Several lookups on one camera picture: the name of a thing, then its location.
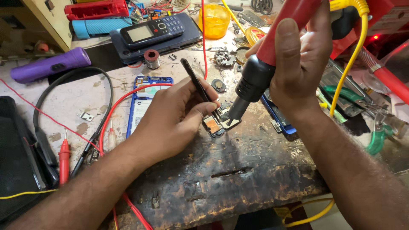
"hand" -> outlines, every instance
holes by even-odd
[[[134,133],[128,138],[141,147],[148,166],[175,156],[193,139],[203,118],[220,107],[217,92],[204,79],[199,82],[213,102],[203,102],[189,77],[156,92]]]
[[[270,96],[292,121],[321,111],[315,91],[332,51],[330,25],[329,2],[323,1],[301,38],[293,19],[283,19],[277,26],[276,72],[271,80]],[[255,54],[261,43],[258,41],[246,57]]]

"phone screen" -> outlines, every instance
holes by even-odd
[[[138,27],[138,28],[135,28],[135,29],[128,30],[128,34],[129,34],[129,37],[132,39],[133,42],[153,36],[152,31],[149,29],[149,27],[147,25],[142,26],[142,27]]]

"green pliers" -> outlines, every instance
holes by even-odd
[[[324,86],[323,89],[328,94],[334,95],[337,86]],[[404,134],[406,132],[408,128],[408,124],[406,122],[398,119],[393,114],[390,114],[381,106],[369,104],[363,100],[363,96],[358,95],[351,89],[342,87],[339,96],[375,114],[371,142],[365,148],[365,150],[372,156],[376,155],[382,150],[387,137],[392,135],[399,137],[402,136],[402,133]]]

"solder wire spool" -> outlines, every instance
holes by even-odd
[[[160,66],[160,56],[159,52],[156,50],[147,50],[144,53],[144,58],[146,62],[146,66],[151,69],[157,69]]]

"wooden workbench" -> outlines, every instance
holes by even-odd
[[[206,41],[206,47],[226,46],[228,50],[236,50],[233,45],[235,36],[230,24],[222,39]],[[73,42],[72,48],[97,41],[94,38]],[[180,50],[174,54],[178,60],[170,61],[168,55],[162,60],[180,63],[181,58],[186,58],[197,75],[204,75],[202,52]],[[213,52],[207,52],[208,59],[213,55]],[[47,80],[18,84],[9,77],[11,68],[25,63],[27,61],[7,62],[0,68],[0,77],[35,104],[48,86]],[[210,61],[208,69],[208,82],[221,79],[220,70]],[[157,70],[150,70],[145,65],[137,69],[124,67],[108,74],[114,84],[114,102],[133,88],[136,76],[172,77],[175,82],[188,76],[181,64],[162,64]],[[227,92],[219,95],[220,102],[230,102],[236,97],[234,88],[241,74],[232,68],[223,71],[223,75]],[[1,84],[0,92],[15,99],[22,117],[34,131],[34,109]],[[107,109],[109,93],[105,77],[101,74],[88,77],[58,86],[48,95],[42,110],[85,138],[90,138]],[[112,115],[118,143],[125,139],[129,110],[130,98],[124,100]],[[87,122],[76,115],[80,111],[95,118]],[[249,106],[241,124],[221,137],[211,138],[201,125],[196,138],[182,153],[146,170],[129,186],[127,194],[155,229],[185,229],[328,193],[302,141],[296,135],[286,138],[278,134],[270,119],[259,101]],[[367,122],[372,128],[371,120],[367,119]],[[40,125],[58,158],[64,128],[43,115],[40,115]],[[72,153],[72,170],[86,143],[72,133],[68,133],[67,138]],[[369,133],[355,137],[363,145],[368,144],[369,139]],[[404,141],[387,140],[385,150],[378,158],[384,159],[395,173],[407,171],[409,157],[403,153],[407,153],[408,143],[407,136]],[[144,229],[123,200],[117,204],[117,214],[120,229]],[[110,217],[107,222],[101,228],[115,228]]]

